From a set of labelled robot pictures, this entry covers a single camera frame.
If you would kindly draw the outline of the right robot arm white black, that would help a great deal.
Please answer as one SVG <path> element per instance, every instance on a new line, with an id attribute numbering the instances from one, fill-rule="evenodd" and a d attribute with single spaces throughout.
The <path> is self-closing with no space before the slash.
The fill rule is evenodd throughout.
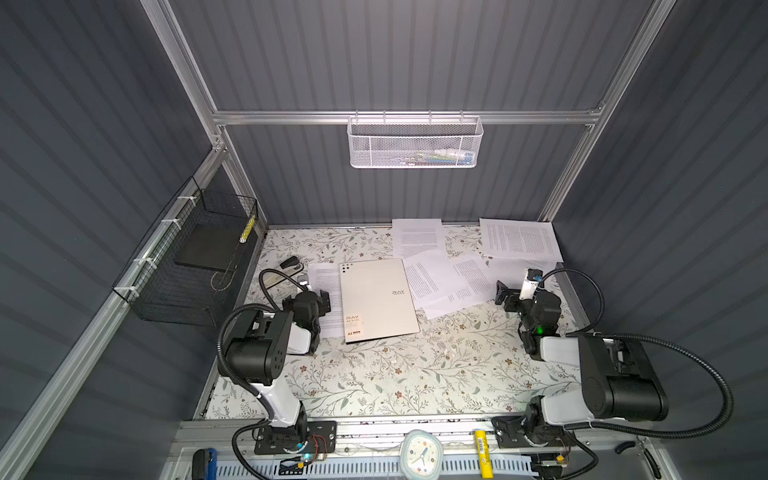
<path id="1" fill-rule="evenodd" d="M 642 344 L 579 333 L 558 334 L 562 301 L 526 280 L 520 289 L 496 283 L 494 303 L 519 318 L 518 336 L 534 361 L 575 366 L 577 390 L 533 397 L 519 421 L 528 443 L 545 446 L 566 425 L 593 420 L 660 421 L 669 401 Z"/>

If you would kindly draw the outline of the beige black clip folder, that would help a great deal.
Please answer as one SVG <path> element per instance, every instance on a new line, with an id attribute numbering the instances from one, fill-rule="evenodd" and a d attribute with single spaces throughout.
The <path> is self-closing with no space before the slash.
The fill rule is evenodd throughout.
<path id="1" fill-rule="evenodd" d="M 347 344 L 416 334 L 416 309 L 401 259 L 339 265 Z"/>

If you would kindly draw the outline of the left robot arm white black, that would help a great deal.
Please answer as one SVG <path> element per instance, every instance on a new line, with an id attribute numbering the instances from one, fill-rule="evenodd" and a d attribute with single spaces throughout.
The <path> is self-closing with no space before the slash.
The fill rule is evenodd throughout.
<path id="1" fill-rule="evenodd" d="M 280 308 L 258 303 L 233 310 L 216 340 L 218 372 L 253 395 L 265 410 L 258 427 L 267 448 L 298 452 L 306 448 L 310 427 L 306 409 L 282 378 L 286 359 L 312 355 L 320 318 L 331 311 L 325 291 L 302 291 Z"/>

